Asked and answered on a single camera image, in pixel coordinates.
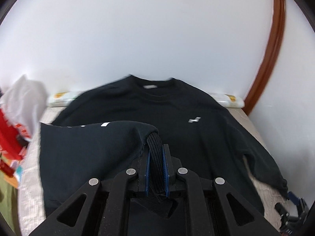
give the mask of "sweatshirt sleeve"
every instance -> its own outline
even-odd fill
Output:
[[[245,156],[253,176],[277,189],[287,198],[287,181],[282,177],[278,165],[268,151],[236,120],[228,119],[227,123],[239,159]]]

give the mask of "round metal bolt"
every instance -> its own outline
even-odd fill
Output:
[[[217,178],[215,179],[215,182],[216,182],[217,184],[224,184],[224,183],[225,183],[225,180],[224,180],[223,178],[221,178],[221,177],[217,177]]]
[[[178,173],[180,174],[187,174],[188,170],[186,168],[179,168]]]
[[[96,185],[98,183],[98,179],[97,178],[91,178],[90,180],[89,180],[89,184],[90,185]]]
[[[127,169],[127,170],[126,170],[126,173],[127,173],[128,175],[133,175],[133,174],[136,173],[136,170],[135,170],[135,169]]]

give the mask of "wooden molding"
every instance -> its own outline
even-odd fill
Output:
[[[254,83],[244,102],[243,111],[249,115],[263,93],[272,70],[276,64],[282,44],[285,26],[285,0],[273,0],[272,25],[267,43],[264,59],[260,65]]]

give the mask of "white wall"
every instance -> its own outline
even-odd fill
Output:
[[[315,199],[315,33],[286,0],[283,44],[270,81],[250,118],[288,180],[289,190]]]
[[[0,86],[48,92],[127,74],[244,97],[264,55],[272,0],[18,0],[0,26]]]

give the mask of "bed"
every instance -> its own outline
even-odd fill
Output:
[[[64,107],[48,107],[41,122],[51,123]],[[264,147],[265,144],[242,109],[228,109],[234,118],[243,125]],[[19,185],[18,214],[19,225],[23,236],[28,236],[45,219],[43,189],[39,177],[39,132],[35,134],[30,143],[27,156],[22,164],[23,176]],[[276,228],[280,227],[280,216],[274,209],[277,202],[284,203],[285,199],[269,185],[256,180],[250,172],[249,177],[253,181],[265,208],[265,218]]]

